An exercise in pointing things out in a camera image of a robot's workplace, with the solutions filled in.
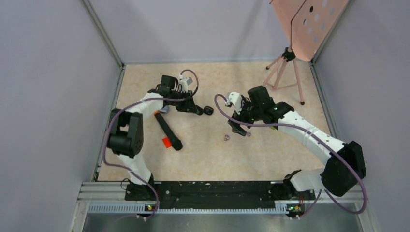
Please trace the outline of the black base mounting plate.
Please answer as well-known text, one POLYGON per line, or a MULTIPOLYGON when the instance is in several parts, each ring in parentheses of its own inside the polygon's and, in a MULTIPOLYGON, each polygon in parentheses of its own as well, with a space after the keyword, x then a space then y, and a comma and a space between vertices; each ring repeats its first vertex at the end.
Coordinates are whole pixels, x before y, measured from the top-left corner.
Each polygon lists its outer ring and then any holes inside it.
POLYGON ((162 181, 150 187, 129 183, 125 191, 125 200, 159 200, 160 209, 274 209, 281 200, 315 199, 311 190, 297 192, 282 181, 162 181))

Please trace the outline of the black cylinder orange ends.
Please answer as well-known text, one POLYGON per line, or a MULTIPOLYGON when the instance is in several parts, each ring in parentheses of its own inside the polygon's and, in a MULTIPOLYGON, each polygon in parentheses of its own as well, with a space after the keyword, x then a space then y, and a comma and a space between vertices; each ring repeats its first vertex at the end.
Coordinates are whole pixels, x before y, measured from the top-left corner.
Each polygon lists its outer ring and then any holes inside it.
POLYGON ((176 151, 181 150, 183 148, 181 140, 175 135, 175 133, 173 132, 169 124, 166 122, 162 114, 159 111, 156 111, 154 113, 154 117, 165 134, 165 137, 162 140, 165 147, 172 147, 176 151))

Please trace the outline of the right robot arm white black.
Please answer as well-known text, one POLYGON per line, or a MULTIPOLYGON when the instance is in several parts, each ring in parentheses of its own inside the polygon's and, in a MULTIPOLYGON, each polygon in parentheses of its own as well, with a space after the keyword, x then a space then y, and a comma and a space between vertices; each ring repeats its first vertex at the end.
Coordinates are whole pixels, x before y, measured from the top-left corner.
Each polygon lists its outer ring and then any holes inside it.
POLYGON ((250 89, 248 97, 230 92, 224 100, 226 106, 234 107, 228 120, 234 133, 246 136, 242 126, 250 128, 261 121, 299 141, 324 165, 287 175, 288 183, 283 186, 287 198, 297 199, 306 190, 326 190, 342 197, 366 176, 363 151, 357 142, 343 142, 313 126, 286 102, 275 103, 264 86, 250 89))

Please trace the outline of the black glossy earbud charging case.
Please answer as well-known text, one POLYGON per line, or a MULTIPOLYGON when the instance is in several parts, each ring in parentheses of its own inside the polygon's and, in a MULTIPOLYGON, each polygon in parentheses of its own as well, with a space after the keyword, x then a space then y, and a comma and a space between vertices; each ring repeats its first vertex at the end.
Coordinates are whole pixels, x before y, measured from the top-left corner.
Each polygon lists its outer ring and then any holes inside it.
POLYGON ((211 106, 205 106, 203 108, 203 113, 210 116, 214 113, 214 108, 212 108, 211 106))

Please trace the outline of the grey oval pebble case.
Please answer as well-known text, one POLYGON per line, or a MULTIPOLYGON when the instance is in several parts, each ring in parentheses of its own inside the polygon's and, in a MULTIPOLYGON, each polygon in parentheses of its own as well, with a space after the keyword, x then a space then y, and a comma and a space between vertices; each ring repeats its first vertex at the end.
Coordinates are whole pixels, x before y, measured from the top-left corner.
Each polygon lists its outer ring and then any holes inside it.
POLYGON ((169 106, 165 106, 162 109, 159 110, 160 113, 166 114, 170 111, 169 106))

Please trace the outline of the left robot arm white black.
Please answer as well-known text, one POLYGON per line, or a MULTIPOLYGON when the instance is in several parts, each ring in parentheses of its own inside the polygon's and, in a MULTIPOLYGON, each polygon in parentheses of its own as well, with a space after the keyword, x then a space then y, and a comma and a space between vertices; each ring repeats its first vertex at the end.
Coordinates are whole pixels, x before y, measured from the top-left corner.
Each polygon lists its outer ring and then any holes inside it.
POLYGON ((202 115, 203 109, 193 99, 196 91, 189 89, 192 82, 191 77, 163 75, 161 82, 133 106, 111 111, 107 148, 119 156, 121 167, 129 172, 130 181, 138 185, 136 192, 144 200, 154 196, 155 187, 149 183, 152 173, 140 154, 144 143, 143 122, 169 105, 179 112, 202 115))

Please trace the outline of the pink perforated board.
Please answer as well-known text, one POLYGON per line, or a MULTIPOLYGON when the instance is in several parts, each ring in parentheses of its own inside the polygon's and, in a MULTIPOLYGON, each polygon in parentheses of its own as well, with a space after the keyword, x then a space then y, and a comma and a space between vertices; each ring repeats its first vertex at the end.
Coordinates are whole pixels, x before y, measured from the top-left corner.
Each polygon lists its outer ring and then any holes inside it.
POLYGON ((311 61, 349 0, 271 0, 291 49, 302 61, 311 61))

